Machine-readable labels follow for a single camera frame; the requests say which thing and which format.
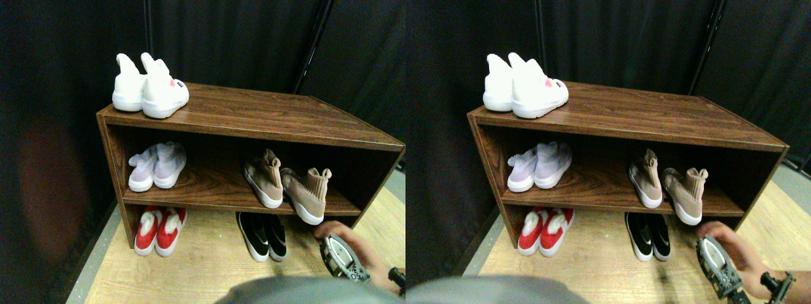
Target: shoe rack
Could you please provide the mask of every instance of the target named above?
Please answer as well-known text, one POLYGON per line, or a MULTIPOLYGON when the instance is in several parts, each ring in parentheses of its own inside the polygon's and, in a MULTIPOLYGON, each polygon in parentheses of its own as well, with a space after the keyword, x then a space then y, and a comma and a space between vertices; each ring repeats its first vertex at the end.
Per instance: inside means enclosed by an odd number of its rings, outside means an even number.
POLYGON ((630 182, 628 165, 646 148, 659 158, 660 177, 666 168, 682 174, 706 168, 702 222, 722 221, 737 229, 788 150, 779 139, 703 97, 566 85, 569 101, 541 118, 518 118, 484 106, 467 114, 513 246, 533 206, 675 214, 666 191, 658 208, 646 208, 630 182), (557 186, 510 191, 507 159, 552 140, 573 151, 572 165, 557 186))
POLYGON ((324 220, 354 227, 405 152, 401 141, 311 96, 186 85, 188 105, 166 119, 112 105, 96 114, 130 247, 150 205, 192 208, 190 221, 193 208, 295 216, 287 198, 279 208, 264 207, 242 175, 244 161, 265 148, 300 175, 330 168, 324 220), (131 191, 129 158, 170 140, 187 153, 175 186, 131 191))

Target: red sneaker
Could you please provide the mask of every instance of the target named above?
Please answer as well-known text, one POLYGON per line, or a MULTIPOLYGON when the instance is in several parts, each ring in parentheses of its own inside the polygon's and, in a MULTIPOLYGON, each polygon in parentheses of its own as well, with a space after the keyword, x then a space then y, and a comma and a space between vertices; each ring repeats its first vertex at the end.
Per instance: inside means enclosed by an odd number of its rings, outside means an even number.
POLYGON ((544 207, 535 207, 532 208, 530 213, 526 214, 524 229, 521 230, 521 236, 518 237, 518 253, 529 256, 538 249, 541 227, 543 226, 538 212, 544 209, 544 207))
POLYGON ((169 256, 178 245, 178 235, 186 224, 187 212, 185 208, 169 207, 163 212, 166 219, 157 230, 157 243, 155 250, 161 256, 169 256))
POLYGON ((163 219, 163 208, 147 206, 144 214, 141 215, 141 223, 135 234, 135 253, 138 255, 149 255, 155 247, 157 239, 157 229, 161 226, 163 219))
POLYGON ((541 229, 541 244, 538 251, 541 251, 543 256, 551 257, 560 248, 569 227, 572 227, 574 209, 549 208, 541 211, 539 215, 541 216, 543 228, 541 229))

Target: sneaker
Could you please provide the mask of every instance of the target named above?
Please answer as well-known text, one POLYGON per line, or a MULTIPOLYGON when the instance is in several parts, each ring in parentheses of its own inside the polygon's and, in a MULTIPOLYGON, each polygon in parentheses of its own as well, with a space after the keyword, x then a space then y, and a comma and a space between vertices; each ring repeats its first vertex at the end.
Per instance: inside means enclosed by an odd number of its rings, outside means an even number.
POLYGON ((539 143, 536 147, 538 163, 535 165, 534 183, 541 189, 551 189, 572 164, 572 149, 566 143, 539 143))
POLYGON ((324 208, 327 206, 327 182, 333 173, 329 169, 319 174, 315 168, 307 171, 305 178, 300 178, 290 168, 281 171, 281 183, 284 193, 305 223, 321 224, 324 220, 324 208))
POLYGON ((242 168, 242 175, 253 188, 256 197, 267 208, 278 208, 281 205, 281 175, 279 174, 281 161, 273 154, 273 151, 266 149, 264 156, 260 159, 254 157, 245 162, 242 168))
POLYGON ((155 186, 169 189, 178 181, 180 171, 186 167, 186 150, 180 143, 159 143, 155 165, 155 186))
POLYGON ((121 111, 138 112, 141 110, 141 102, 144 100, 146 75, 141 75, 132 60, 125 54, 116 55, 115 61, 121 67, 121 74, 115 76, 113 107, 121 111))
POLYGON ((539 118, 569 100, 569 90, 558 79, 550 79, 535 59, 524 62, 518 54, 508 55, 513 67, 512 108, 520 118, 539 118))
POLYGON ((138 233, 135 235, 135 253, 141 256, 149 255, 155 247, 157 240, 157 230, 163 220, 163 208, 157 206, 147 206, 144 214, 141 215, 141 223, 138 224, 138 233))
POLYGON ((667 234, 667 222, 664 216, 658 213, 646 213, 645 221, 650 229, 650 239, 654 245, 654 255, 660 261, 670 259, 670 238, 667 234))
POLYGON ((287 258, 287 244, 285 243, 285 226, 281 225, 279 216, 275 214, 262 213, 262 226, 264 233, 268 237, 270 245, 270 257, 277 262, 287 258))
POLYGON ((543 223, 540 221, 538 212, 543 209, 544 207, 535 207, 526 214, 524 229, 521 230, 521 236, 518 237, 518 253, 530 256, 540 246, 543 223))
POLYGON ((163 218, 165 221, 157 230, 155 251, 161 256, 169 256, 174 251, 174 247, 178 245, 178 236, 183 230, 183 226, 186 225, 188 212, 185 208, 169 207, 163 212, 163 218))
POLYGON ((531 148, 524 154, 516 154, 507 160, 507 165, 513 167, 507 178, 507 187, 512 192, 524 192, 532 187, 535 165, 538 164, 538 157, 535 155, 537 151, 537 147, 531 148))
POLYGON ((141 54, 147 70, 144 82, 144 114, 151 118, 167 118, 189 101, 189 88, 183 81, 172 79, 163 60, 153 60, 148 53, 141 54))
POLYGON ((574 209, 548 208, 539 212, 543 228, 541 228, 541 242, 538 251, 541 255, 551 258, 563 243, 566 232, 572 227, 574 209))
POLYGON ((496 54, 487 55, 490 74, 484 78, 484 107, 498 112, 513 110, 513 69, 496 54))
POLYGON ((157 163, 157 145, 152 145, 141 154, 130 157, 130 166, 135 167, 130 173, 130 181, 127 183, 130 190, 134 192, 144 192, 152 188, 155 178, 155 163, 157 163))
POLYGON ((251 252, 256 262, 264 262, 268 259, 268 238, 265 235, 262 219, 259 214, 249 212, 237 212, 237 224, 242 237, 245 238, 245 245, 251 252))
POLYGON ((631 236, 631 243, 633 244, 633 252, 637 254, 637 259, 642 262, 647 262, 653 256, 654 246, 650 240, 650 229, 645 218, 641 213, 625 213, 625 227, 628 228, 628 234, 631 236))
POLYGON ((628 167, 628 176, 637 189, 639 200, 648 208, 656 208, 662 203, 662 184, 659 182, 657 167, 656 154, 650 149, 628 167))
POLYGON ((681 176, 675 169, 667 168, 662 175, 664 189, 673 201, 676 215, 687 225, 698 225, 702 221, 702 195, 709 175, 707 170, 690 168, 686 176, 681 176))

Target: tan knit sneaker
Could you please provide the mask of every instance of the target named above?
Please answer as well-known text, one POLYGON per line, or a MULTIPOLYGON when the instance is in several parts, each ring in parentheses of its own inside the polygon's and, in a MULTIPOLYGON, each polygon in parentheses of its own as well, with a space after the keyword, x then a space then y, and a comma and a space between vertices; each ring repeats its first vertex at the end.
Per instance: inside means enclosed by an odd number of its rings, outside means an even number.
POLYGON ((247 161, 242 171, 259 201, 271 209, 281 205, 282 189, 279 166, 281 166, 281 161, 273 154, 273 151, 267 149, 261 159, 254 157, 247 161))
POLYGON ((658 161, 656 154, 648 149, 628 167, 628 176, 637 189, 639 200, 648 208, 656 208, 662 203, 662 184, 656 171, 658 161))
POLYGON ((690 168, 686 176, 681 176, 675 169, 668 168, 662 175, 664 189, 673 200, 676 215, 687 225, 697 225, 701 222, 704 182, 709 175, 707 170, 698 171, 690 168))
POLYGON ((301 178, 290 168, 281 170, 281 182, 285 194, 290 198, 298 216, 310 225, 321 224, 324 220, 324 208, 327 206, 327 182, 333 173, 329 169, 319 174, 315 168, 307 171, 301 178))

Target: black and white sneaker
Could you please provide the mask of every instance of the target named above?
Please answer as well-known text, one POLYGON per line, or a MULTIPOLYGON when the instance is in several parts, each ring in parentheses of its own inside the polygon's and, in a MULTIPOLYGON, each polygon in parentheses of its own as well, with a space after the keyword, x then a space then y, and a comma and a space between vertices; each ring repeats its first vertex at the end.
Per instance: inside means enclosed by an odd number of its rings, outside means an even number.
POLYGON ((650 238, 654 243, 654 255, 660 261, 670 259, 670 238, 667 235, 667 223, 661 214, 645 214, 650 229, 650 238))
POLYGON ((654 247, 650 241, 650 230, 645 219, 645 215, 641 213, 625 213, 625 227, 628 228, 628 234, 631 235, 633 251, 642 262, 650 260, 654 247))
POLYGON ((256 262, 264 262, 268 259, 268 238, 265 236, 262 218, 259 215, 249 212, 237 212, 237 223, 248 251, 256 262))
POLYGON ((279 216, 275 214, 263 213, 261 217, 264 232, 268 236, 268 243, 270 244, 270 257, 277 262, 281 262, 287 257, 285 226, 281 225, 279 216))

